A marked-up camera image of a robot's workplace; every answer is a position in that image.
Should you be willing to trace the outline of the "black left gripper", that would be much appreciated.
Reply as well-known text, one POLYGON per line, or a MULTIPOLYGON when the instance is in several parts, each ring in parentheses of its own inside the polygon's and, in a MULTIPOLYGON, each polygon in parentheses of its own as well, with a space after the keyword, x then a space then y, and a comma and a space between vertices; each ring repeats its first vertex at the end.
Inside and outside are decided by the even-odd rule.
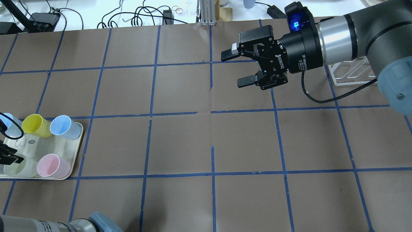
POLYGON ((16 149, 9 147, 8 145, 0 144, 0 164, 11 165, 13 163, 20 164, 24 161, 23 157, 19 157, 16 154, 16 149))

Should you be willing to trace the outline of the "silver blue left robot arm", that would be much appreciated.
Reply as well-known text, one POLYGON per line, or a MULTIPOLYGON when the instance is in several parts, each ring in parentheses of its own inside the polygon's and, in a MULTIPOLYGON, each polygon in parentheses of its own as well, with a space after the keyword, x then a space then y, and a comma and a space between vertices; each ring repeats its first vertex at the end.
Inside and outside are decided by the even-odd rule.
POLYGON ((1 215, 2 232, 122 232, 122 229, 104 214, 94 212, 89 218, 69 223, 50 222, 30 218, 1 215))

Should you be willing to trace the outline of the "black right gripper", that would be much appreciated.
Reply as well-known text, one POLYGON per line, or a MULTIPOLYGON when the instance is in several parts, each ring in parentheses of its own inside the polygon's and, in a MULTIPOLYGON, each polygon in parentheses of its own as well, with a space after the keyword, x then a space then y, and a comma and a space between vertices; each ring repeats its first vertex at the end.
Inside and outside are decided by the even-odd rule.
POLYGON ((221 52, 221 62, 238 57, 256 61, 259 71, 237 80, 237 87, 256 85, 262 90, 287 83, 287 73, 321 67, 323 56, 314 18, 306 6, 293 2, 285 8, 289 33, 274 38, 271 25, 239 33, 238 47, 221 52))

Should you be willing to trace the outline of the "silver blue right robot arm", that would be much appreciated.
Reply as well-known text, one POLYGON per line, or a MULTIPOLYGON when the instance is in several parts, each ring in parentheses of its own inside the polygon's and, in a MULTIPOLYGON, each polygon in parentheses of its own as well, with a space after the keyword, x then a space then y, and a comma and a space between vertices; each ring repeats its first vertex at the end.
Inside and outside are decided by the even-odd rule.
POLYGON ((289 33, 274 38, 271 25, 239 33, 221 61, 247 57, 259 64, 255 75, 239 78, 238 88, 256 85, 262 90, 287 83, 287 72, 304 74, 324 65, 366 57, 376 78, 346 94, 312 101, 337 101, 377 83, 390 107, 403 115, 412 112, 412 4, 410 0, 389 0, 343 16, 314 21, 300 2, 285 8, 289 33))

